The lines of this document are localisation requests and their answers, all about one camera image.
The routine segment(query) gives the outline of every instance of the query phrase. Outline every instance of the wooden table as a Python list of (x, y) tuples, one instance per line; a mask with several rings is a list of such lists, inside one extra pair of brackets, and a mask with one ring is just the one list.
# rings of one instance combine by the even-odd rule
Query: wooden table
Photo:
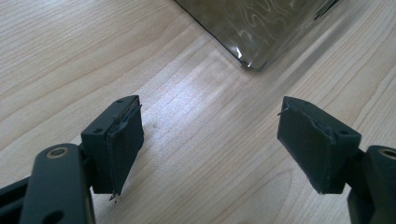
[(285, 95), (396, 147), (396, 1), (345, 0), (260, 73), (171, 0), (0, 3), (0, 188), (139, 94), (145, 144), (98, 223), (348, 223), (276, 140)]

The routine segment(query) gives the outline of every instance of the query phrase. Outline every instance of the round hole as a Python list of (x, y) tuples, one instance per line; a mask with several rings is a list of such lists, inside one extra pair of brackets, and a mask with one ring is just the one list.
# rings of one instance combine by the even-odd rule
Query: round hole
[(381, 148), (379, 149), (379, 153), (381, 153), (381, 155), (388, 157), (390, 159), (396, 160), (396, 151), (389, 149), (389, 148)]
[(64, 218), (64, 212), (55, 211), (44, 217), (43, 224), (55, 224)]
[(100, 128), (93, 130), (94, 133), (101, 133), (102, 131), (103, 131), (103, 129), (100, 129)]
[(57, 159), (60, 158), (68, 152), (67, 147), (56, 147), (47, 153), (47, 158), (49, 159)]

